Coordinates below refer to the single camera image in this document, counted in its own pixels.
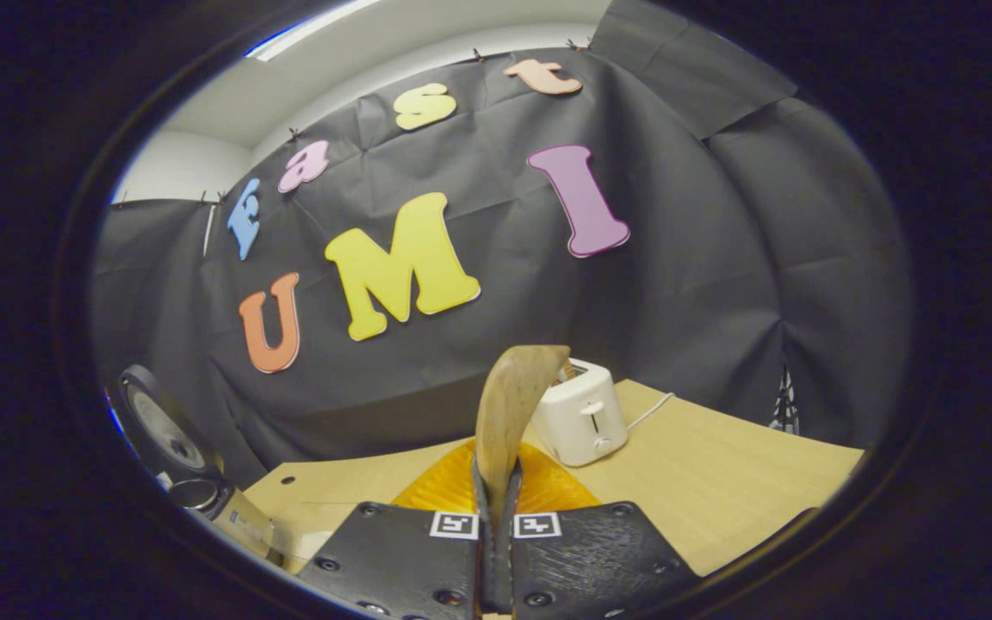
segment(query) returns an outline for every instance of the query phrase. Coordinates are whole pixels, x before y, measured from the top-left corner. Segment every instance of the ceiling light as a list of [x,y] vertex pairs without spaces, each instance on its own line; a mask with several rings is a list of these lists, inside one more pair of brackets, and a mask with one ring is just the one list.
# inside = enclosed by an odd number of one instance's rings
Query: ceiling light
[[333,9],[324,13],[323,15],[317,15],[307,19],[301,23],[292,25],[290,28],[286,28],[276,35],[271,36],[270,39],[264,40],[263,43],[259,43],[258,46],[252,48],[250,52],[245,54],[245,58],[248,59],[258,59],[263,62],[271,60],[281,54],[282,52],[288,50],[292,46],[296,46],[301,40],[306,39],[308,35],[319,31],[321,28],[326,28],[343,17],[349,16],[350,13],[355,11],[365,9],[369,7],[370,4],[378,3],[379,0],[354,0],[353,3],[343,4],[342,7]]

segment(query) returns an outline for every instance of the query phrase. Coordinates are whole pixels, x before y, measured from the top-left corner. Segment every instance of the foam letter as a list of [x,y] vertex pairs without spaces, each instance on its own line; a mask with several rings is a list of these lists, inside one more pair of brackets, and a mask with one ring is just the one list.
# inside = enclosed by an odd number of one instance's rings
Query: foam letter
[[236,235],[239,244],[240,260],[247,258],[247,252],[251,251],[251,244],[255,243],[255,236],[259,234],[259,223],[251,222],[251,217],[259,215],[259,200],[252,193],[255,189],[259,189],[259,180],[251,179],[236,201],[236,207],[232,208],[232,215],[228,216],[228,228]]
[[393,102],[393,109],[400,115],[397,125],[406,131],[441,121],[450,116],[456,107],[457,101],[446,95],[446,85],[437,83],[412,88]]
[[286,274],[276,279],[270,287],[270,292],[278,299],[278,315],[282,323],[282,341],[275,348],[267,344],[263,329],[263,303],[267,300],[267,294],[253,294],[239,305],[239,315],[244,318],[247,353],[251,356],[251,364],[260,372],[276,373],[290,368],[296,360],[296,352],[301,347],[301,329],[296,322],[296,299],[293,298],[296,282],[298,275]]
[[579,79],[558,79],[552,71],[558,71],[561,65],[556,63],[540,63],[535,59],[519,60],[504,70],[504,75],[519,75],[527,86],[547,95],[566,95],[580,90],[582,83]]
[[591,156],[586,146],[565,145],[542,149],[527,158],[527,164],[546,173],[554,185],[572,228],[568,251],[577,258],[621,246],[630,237],[630,227],[615,220],[587,168]]
[[300,149],[286,164],[286,174],[278,182],[278,191],[287,193],[301,183],[312,181],[327,168],[327,140],[316,140]]
[[442,219],[445,207],[446,196],[438,192],[407,201],[397,213],[388,254],[358,228],[343,232],[324,248],[324,256],[336,264],[343,280],[351,338],[366,340],[388,326],[385,314],[374,310],[370,295],[398,321],[408,320],[413,272],[420,285],[416,307],[424,314],[441,313],[481,294],[481,284],[466,276],[457,262]]

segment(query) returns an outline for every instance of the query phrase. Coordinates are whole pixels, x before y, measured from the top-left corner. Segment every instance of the white toaster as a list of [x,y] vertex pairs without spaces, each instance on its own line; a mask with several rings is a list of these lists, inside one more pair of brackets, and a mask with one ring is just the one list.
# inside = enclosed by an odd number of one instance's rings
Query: white toaster
[[611,371],[568,361],[578,374],[547,389],[532,424],[556,460],[579,467],[622,448],[629,435]]

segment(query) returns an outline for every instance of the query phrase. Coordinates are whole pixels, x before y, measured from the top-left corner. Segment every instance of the white wall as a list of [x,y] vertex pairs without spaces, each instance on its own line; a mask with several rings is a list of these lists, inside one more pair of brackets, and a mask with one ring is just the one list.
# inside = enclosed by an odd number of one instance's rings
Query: white wall
[[433,46],[421,47],[379,64],[369,71],[363,71],[336,85],[323,95],[307,103],[296,113],[292,114],[281,125],[271,129],[263,140],[251,150],[251,161],[258,164],[290,139],[288,129],[304,129],[308,125],[326,117],[332,111],[341,109],[347,103],[354,102],[378,90],[389,86],[403,78],[409,78],[421,71],[430,70],[460,60],[473,58],[473,48],[480,54],[499,54],[513,50],[530,50],[535,47],[565,47],[567,40],[573,40],[578,46],[586,46],[587,40],[595,32],[595,23],[537,23],[517,25],[516,27],[491,28],[479,32],[469,32],[442,40]]
[[157,131],[141,150],[111,202],[216,200],[251,169],[251,149],[185,131]]

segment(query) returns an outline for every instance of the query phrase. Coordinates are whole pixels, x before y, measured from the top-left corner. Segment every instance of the power cord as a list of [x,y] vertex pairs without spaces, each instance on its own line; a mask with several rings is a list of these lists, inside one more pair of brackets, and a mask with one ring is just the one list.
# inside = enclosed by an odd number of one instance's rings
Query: power cord
[[649,411],[648,412],[642,413],[642,415],[639,416],[637,420],[631,421],[630,425],[626,427],[626,431],[629,431],[629,429],[634,428],[635,426],[638,425],[638,423],[641,423],[642,420],[644,420],[647,417],[649,417],[649,414],[651,412],[656,412],[657,409],[659,409],[661,405],[664,405],[665,404],[665,400],[669,400],[669,398],[672,398],[673,396],[676,396],[676,394],[673,394],[672,392],[669,392],[668,394],[666,394],[664,396],[661,396],[660,397],[660,400],[657,400],[657,404],[656,405],[653,405],[653,407],[649,407]]

